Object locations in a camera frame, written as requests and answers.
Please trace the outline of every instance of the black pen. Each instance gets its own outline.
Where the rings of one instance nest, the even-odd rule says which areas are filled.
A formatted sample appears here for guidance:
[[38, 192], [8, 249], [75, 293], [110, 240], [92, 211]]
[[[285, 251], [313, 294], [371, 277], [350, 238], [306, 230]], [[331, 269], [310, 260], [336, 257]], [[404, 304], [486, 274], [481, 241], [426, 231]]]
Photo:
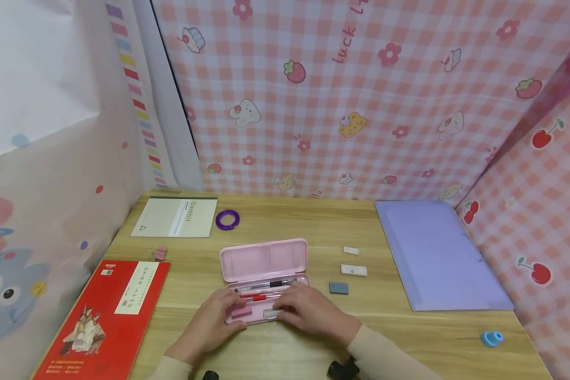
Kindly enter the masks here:
[[296, 281], [298, 281], [298, 279], [270, 281], [270, 282], [265, 282], [262, 284], [251, 285], [250, 287], [234, 289], [234, 291], [235, 292], [245, 292], [245, 291], [253, 290], [253, 289], [282, 287], [283, 285], [291, 285]]

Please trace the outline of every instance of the wooden desk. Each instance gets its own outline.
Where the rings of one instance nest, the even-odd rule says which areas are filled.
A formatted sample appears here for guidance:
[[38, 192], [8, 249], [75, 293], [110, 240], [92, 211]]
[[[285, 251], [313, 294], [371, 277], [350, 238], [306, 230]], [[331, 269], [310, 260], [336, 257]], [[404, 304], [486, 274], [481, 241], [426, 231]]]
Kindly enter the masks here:
[[[225, 285], [218, 255], [222, 248], [292, 238], [308, 241], [306, 272], [314, 287], [444, 379], [551, 379], [512, 311], [412, 312], [372, 201], [223, 195], [218, 197], [217, 211], [232, 208], [241, 215], [241, 224], [233, 231], [213, 225], [208, 239], [130, 237], [152, 194], [165, 196], [144, 194], [105, 256], [147, 260], [150, 247], [169, 248], [172, 267], [132, 380], [145, 379], [154, 371], [202, 301]], [[345, 255], [344, 245], [359, 248], [361, 255]], [[365, 265], [369, 276], [342, 276], [341, 263]], [[350, 295], [329, 294], [329, 281], [348, 282]], [[502, 332], [505, 341], [498, 348], [486, 348], [480, 333], [493, 329]], [[325, 379], [329, 363], [346, 357], [344, 351], [280, 322], [269, 322], [250, 326], [208, 356], [193, 378], [201, 379], [212, 369], [225, 380]]]

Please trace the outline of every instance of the white eraser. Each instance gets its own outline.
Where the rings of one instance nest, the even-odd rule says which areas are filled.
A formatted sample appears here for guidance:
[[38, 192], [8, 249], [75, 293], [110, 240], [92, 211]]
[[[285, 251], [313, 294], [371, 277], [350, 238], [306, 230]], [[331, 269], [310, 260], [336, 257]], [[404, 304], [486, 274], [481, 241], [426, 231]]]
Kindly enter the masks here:
[[348, 253], [349, 255], [359, 256], [359, 249], [344, 247], [344, 253]]
[[276, 319], [277, 314], [282, 312], [282, 310], [266, 309], [264, 311], [264, 319]]
[[360, 265], [341, 264], [340, 271], [342, 274], [349, 276], [367, 277], [367, 267], [361, 267]]

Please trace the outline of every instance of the hand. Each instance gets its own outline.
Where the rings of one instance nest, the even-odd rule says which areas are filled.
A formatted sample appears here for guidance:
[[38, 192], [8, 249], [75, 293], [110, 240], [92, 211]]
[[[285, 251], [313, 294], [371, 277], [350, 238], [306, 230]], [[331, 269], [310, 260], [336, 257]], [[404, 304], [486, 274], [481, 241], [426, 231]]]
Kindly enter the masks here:
[[165, 351], [165, 356], [194, 365], [202, 354], [213, 351], [231, 335], [246, 328], [241, 320], [229, 325], [224, 322], [232, 307], [245, 304], [232, 289], [214, 291], [198, 308], [179, 339]]
[[348, 347], [361, 322], [342, 312], [320, 291], [301, 282], [293, 283], [274, 303], [273, 309], [283, 309], [277, 319], [307, 333], [321, 335]]

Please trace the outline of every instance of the sleeve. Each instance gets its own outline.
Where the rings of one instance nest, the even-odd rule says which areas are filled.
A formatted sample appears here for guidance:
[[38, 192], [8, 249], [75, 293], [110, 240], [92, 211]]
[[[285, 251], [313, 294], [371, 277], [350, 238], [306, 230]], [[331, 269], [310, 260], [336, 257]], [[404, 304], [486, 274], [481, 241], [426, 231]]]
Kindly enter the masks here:
[[188, 380], [192, 366], [172, 357], [163, 356], [148, 380]]
[[366, 380], [441, 380], [392, 341], [365, 325], [361, 325], [347, 349]]

